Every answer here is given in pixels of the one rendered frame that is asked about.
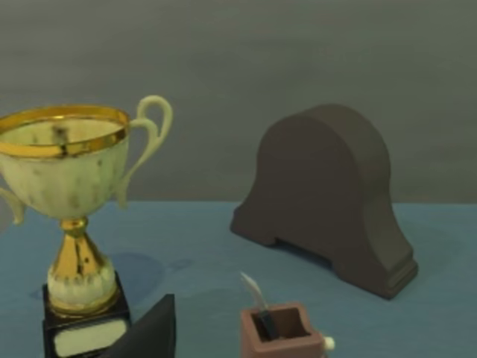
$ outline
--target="trophy handle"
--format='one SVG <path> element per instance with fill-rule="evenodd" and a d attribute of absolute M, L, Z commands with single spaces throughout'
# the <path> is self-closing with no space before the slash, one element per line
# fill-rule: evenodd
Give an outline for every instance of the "trophy handle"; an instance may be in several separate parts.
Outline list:
<path fill-rule="evenodd" d="M 0 196 L 5 199 L 8 206 L 13 212 L 13 223 L 15 225 L 20 225 L 21 223 L 23 223 L 26 209 L 25 204 L 23 204 L 22 201 L 18 199 L 15 194 L 3 188 L 0 188 Z"/>
<path fill-rule="evenodd" d="M 152 104 L 159 106 L 164 113 L 160 134 L 158 134 L 159 128 L 157 125 L 146 117 L 146 113 Z M 121 208 L 126 208 L 127 206 L 126 195 L 131 177 L 136 170 L 164 143 L 164 139 L 168 136 L 171 129 L 171 124 L 172 107 L 163 97 L 149 95 L 139 102 L 137 107 L 137 117 L 130 122 L 130 128 L 144 128 L 148 132 L 148 144 L 146 145 L 141 157 L 139 157 L 136 164 L 134 164 L 129 172 L 121 179 L 121 182 L 116 189 L 116 200 Z"/>

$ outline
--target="gray wall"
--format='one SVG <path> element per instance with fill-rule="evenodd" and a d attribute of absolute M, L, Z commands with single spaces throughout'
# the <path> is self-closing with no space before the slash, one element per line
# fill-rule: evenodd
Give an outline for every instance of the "gray wall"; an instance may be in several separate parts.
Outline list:
<path fill-rule="evenodd" d="M 270 124 L 339 102 L 382 132 L 396 201 L 476 201 L 476 14 L 469 0 L 2 0 L 0 114 L 133 113 L 163 95 L 174 127 L 130 198 L 239 200 Z"/>

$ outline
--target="trophy base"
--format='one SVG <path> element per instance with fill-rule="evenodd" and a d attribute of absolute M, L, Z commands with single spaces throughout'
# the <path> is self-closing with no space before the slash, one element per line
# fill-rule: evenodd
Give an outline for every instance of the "trophy base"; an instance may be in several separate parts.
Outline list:
<path fill-rule="evenodd" d="M 48 288 L 43 285 L 43 344 L 45 358 L 96 358 L 131 326 L 130 311 L 116 272 L 117 301 L 108 310 L 80 317 L 61 317 L 50 308 Z"/>

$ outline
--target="blue table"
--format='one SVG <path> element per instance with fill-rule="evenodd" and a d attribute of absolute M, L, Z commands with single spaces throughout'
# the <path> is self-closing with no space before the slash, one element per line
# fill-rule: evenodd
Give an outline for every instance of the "blue table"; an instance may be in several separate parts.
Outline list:
<path fill-rule="evenodd" d="M 477 206 L 396 205 L 420 273 L 393 301 L 340 281 L 310 257 L 234 236 L 235 206 L 108 204 L 91 218 L 89 233 L 116 264 L 135 317 L 175 293 L 178 358 L 239 357 L 239 310 L 252 304 L 240 271 L 271 303 L 303 302 L 313 325 L 335 338 L 331 358 L 475 356 Z M 56 222 L 29 212 L 0 237 L 1 358 L 42 357 L 39 290 L 60 236 Z"/>

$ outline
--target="blade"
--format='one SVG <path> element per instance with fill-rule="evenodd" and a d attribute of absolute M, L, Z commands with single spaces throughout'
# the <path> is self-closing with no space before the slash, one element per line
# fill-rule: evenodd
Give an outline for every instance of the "blade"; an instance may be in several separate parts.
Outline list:
<path fill-rule="evenodd" d="M 257 284 L 257 282 L 255 282 L 255 280 L 252 277 L 244 274 L 243 272 L 241 272 L 240 275 L 241 275 L 242 282 L 252 294 L 253 299 L 256 305 L 258 306 L 260 312 L 266 311 L 268 309 L 268 305 L 265 302 L 265 299 L 263 298 L 262 291 L 260 290 L 260 287 Z"/>

